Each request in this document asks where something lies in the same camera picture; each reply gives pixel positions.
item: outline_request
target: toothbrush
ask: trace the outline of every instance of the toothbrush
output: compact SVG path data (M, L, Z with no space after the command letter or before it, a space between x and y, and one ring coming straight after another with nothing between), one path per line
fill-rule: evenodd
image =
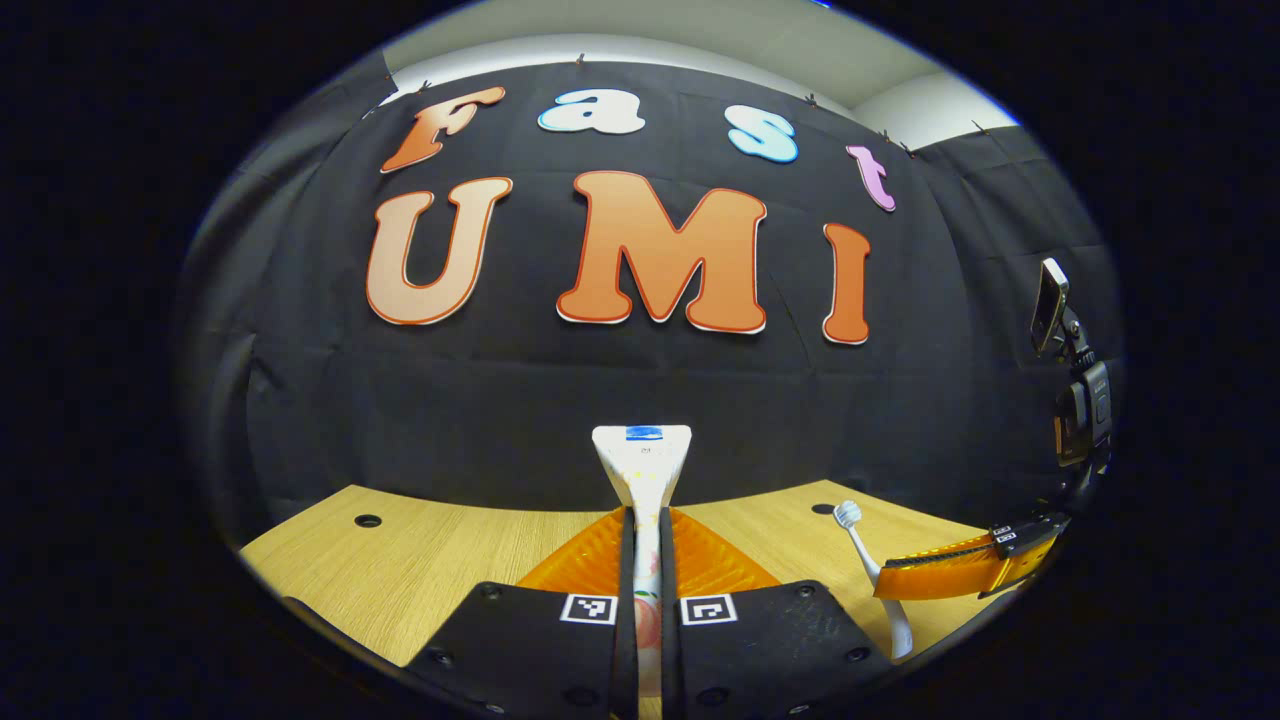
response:
M863 519L863 509L852 500L846 500L836 507L833 515L836 523L849 530L849 537L854 541L854 547L858 548L858 557L863 560L863 568L867 569L867 577L870 578L872 587L876 587L876 583L879 582L879 565L872 560L872 553L867 552L867 546L863 544L863 538L858 536L858 529L854 527ZM901 602L896 600L881 600L881 602L884 603L884 612L888 615L890 633L893 638L893 660L901 660L911 652L911 623L906 619L906 611L902 610Z

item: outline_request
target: white wall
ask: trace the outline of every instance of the white wall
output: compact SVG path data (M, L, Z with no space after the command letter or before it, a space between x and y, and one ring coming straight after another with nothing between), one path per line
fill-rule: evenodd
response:
M854 108L854 119L915 150L983 128L1016 126L1001 106L951 73L909 79Z
M716 53L689 47L687 45L621 35L573 33L515 37L445 53L444 55L413 63L392 73L392 79L396 81L396 87L399 91L383 100L383 104L417 91L417 88L422 87L422 82L428 79L431 81L431 85L442 85L458 78L506 68L573 61L577 59L579 53L586 53L585 61L588 63L593 60L652 63L735 77L771 87L778 92L786 92L801 100L812 92L808 87L755 65L726 58L724 55L717 55ZM854 119L849 109L840 106L835 100L818 94L814 95L814 99L818 101L819 108L826 108L832 113Z
M755 65L696 47L620 35L540 35L516 37L445 53L406 65L392 73L397 92L383 104L422 87L524 65L564 63L585 53L585 61L623 61L675 65L728 76L804 99L810 92L800 83ZM933 73L897 85L849 110L824 95L818 105L873 131L888 131L895 142L923 147L984 128L1018 124L1009 113L982 92L951 73Z

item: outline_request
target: black backdrop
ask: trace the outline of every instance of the black backdrop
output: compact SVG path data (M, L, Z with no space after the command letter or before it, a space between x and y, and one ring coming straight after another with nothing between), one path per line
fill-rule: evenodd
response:
M381 176L413 114L490 86L428 161ZM558 95L613 87L640 97L623 136L552 133ZM1036 359L1027 325L1038 263L1056 258L1094 345L1117 356L1108 254L1060 170L1021 128L974 132L911 158L828 110L696 70L628 63L516 68L431 86L365 117L394 87L370 58L285 117L206 217L183 277L179 389L215 510L237 542L357 483L497 507L608 509L590 445L599 424L682 423L694 442L677 503L831 478L972 524L997 520L1065 479L1053 461L1053 395L1066 373ZM790 164L726 138L728 105L796 128ZM897 208L865 193L845 145L886 168ZM584 172L646 177L678 227L710 188L768 208L758 236L755 336L652 322L562 320L586 201ZM364 282L389 197L430 191L410 278L439 273L449 190L513 181L495 208L468 302L429 327L379 319ZM822 336L831 304L824 223L872 245L858 347ZM622 290L637 299L623 265ZM682 307L696 295L691 287Z

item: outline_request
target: white toothpaste tube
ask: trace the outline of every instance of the white toothpaste tube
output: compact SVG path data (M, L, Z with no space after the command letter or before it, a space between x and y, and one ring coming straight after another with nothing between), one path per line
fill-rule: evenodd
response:
M636 519L634 605L640 694L662 694L662 556L658 518L689 454L689 425L604 425L591 432L604 473Z

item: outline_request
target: orange soft gripper pad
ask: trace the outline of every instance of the orange soft gripper pad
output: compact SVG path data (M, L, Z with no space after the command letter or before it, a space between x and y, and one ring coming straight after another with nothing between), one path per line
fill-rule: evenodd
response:
M538 564L518 587L580 594L618 594L622 512L618 507L570 538ZM764 568L707 525L671 511L676 593L721 594L780 584Z
M676 547L676 593L680 597L722 594L769 588L778 579L707 525L671 511Z
M884 600L940 600L988 592L1021 578L1039 566L1055 539L1050 538L1041 546L1010 560L1001 560L992 546L919 565L883 568L879 580L876 583L874 596ZM987 534L906 557L927 559L933 555L950 555L992 543L992 537Z
M518 583L535 591L618 594L622 555L622 512L618 507L556 548Z

